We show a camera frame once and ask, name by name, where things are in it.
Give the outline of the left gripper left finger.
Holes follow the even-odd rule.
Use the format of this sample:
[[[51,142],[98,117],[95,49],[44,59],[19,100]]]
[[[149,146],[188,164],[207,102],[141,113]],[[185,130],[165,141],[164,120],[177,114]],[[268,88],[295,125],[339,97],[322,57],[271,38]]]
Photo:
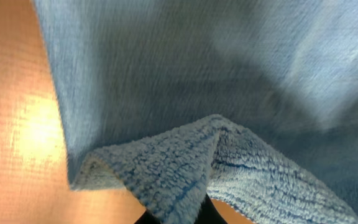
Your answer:
[[[150,212],[145,211],[134,224],[161,224],[161,222]]]

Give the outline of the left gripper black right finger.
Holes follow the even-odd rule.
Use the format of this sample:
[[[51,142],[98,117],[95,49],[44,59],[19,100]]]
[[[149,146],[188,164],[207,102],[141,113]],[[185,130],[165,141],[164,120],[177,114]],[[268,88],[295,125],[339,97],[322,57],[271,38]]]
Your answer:
[[[194,224],[227,224],[208,195],[205,196]]]

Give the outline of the blue microfiber cloth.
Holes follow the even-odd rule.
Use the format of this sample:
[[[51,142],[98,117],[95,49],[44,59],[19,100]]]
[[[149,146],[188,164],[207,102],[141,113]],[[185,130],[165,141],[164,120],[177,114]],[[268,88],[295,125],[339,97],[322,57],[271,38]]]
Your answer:
[[[358,223],[358,1],[36,1],[71,190],[160,223]]]

